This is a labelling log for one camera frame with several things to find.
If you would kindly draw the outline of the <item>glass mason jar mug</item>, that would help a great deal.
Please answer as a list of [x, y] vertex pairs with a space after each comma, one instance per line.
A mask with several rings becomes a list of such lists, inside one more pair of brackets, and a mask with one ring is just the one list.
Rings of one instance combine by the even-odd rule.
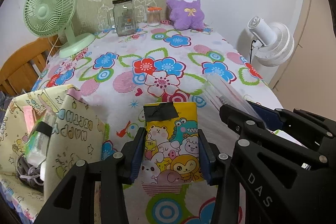
[[114, 0], [112, 4], [114, 26], [118, 36], [134, 34], [137, 27], [133, 0]]

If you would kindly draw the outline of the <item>cotton swab jar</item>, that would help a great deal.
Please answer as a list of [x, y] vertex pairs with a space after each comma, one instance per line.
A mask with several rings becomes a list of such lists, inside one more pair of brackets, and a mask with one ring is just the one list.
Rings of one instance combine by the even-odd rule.
[[159, 26], [161, 22], [160, 7], [148, 7], [147, 8], [147, 25], [151, 27]]

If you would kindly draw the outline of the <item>yellow cartoon storage box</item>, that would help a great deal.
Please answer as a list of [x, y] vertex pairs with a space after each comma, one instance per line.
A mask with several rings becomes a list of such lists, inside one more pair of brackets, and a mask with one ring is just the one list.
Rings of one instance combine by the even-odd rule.
[[78, 160], [101, 159], [105, 125], [73, 85], [44, 88], [13, 98], [1, 124], [1, 184], [17, 182], [15, 163], [24, 153], [30, 133], [24, 108], [31, 107], [38, 118], [51, 113], [55, 119], [46, 155], [45, 198]]

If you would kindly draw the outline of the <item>white standing fan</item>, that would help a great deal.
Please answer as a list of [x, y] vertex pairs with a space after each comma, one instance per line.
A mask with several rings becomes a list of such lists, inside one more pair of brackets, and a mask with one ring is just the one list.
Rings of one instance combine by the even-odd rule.
[[291, 57], [294, 38], [283, 23], [267, 24], [263, 18], [255, 16], [248, 22], [248, 30], [253, 35], [250, 61], [256, 59], [265, 67], [277, 67]]

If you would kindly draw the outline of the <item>pink paper pack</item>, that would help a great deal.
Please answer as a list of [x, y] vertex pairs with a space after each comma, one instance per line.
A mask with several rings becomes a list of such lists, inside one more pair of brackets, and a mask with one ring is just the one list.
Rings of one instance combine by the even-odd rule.
[[25, 119], [27, 132], [30, 133], [34, 129], [36, 121], [37, 121], [36, 112], [32, 106], [24, 106], [23, 115]]

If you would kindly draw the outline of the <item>green desk fan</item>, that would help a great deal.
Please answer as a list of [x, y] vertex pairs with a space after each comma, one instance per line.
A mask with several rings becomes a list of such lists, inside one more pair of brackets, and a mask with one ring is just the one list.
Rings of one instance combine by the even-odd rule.
[[60, 47], [61, 58], [81, 52], [95, 40], [90, 33], [74, 34], [72, 18], [76, 5], [77, 0], [26, 0], [23, 8], [24, 23], [35, 36], [49, 38], [65, 34], [67, 42]]

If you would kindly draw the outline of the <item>purple plush bunny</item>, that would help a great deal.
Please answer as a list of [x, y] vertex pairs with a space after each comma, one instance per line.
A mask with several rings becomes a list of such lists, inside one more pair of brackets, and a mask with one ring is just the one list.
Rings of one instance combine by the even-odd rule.
[[166, 0], [169, 19], [176, 30], [202, 30], [205, 14], [201, 9], [201, 0]]

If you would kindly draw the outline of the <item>green tissue pack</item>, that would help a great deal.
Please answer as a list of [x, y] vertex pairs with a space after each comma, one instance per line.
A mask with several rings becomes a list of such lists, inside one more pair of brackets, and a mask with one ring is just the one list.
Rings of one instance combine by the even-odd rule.
[[52, 127], [40, 121], [33, 128], [25, 146], [25, 158], [30, 165], [38, 167], [47, 157]]

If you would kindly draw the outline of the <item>yellow cartoon tissue pack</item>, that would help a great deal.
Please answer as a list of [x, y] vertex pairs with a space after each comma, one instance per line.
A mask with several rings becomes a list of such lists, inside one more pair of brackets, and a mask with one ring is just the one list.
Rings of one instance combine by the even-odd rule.
[[145, 105], [143, 113], [146, 138], [140, 169], [142, 183], [173, 185], [202, 181], [196, 104], [154, 103]]

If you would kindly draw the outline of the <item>clear plastic pouch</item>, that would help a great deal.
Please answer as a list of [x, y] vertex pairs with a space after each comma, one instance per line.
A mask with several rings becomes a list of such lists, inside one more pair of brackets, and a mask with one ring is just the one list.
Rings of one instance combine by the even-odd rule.
[[246, 114], [261, 120], [247, 100], [245, 100], [228, 82], [216, 73], [206, 73], [206, 82], [202, 87], [204, 96], [217, 110], [222, 105], [232, 106]]

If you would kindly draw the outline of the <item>wooden bed headboard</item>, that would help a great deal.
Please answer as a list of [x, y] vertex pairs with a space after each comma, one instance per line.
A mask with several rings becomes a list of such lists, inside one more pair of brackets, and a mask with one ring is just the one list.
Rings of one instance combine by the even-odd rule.
[[15, 51], [1, 68], [1, 92], [9, 96], [30, 92], [46, 68], [47, 57], [55, 55], [60, 45], [55, 35], [38, 38]]

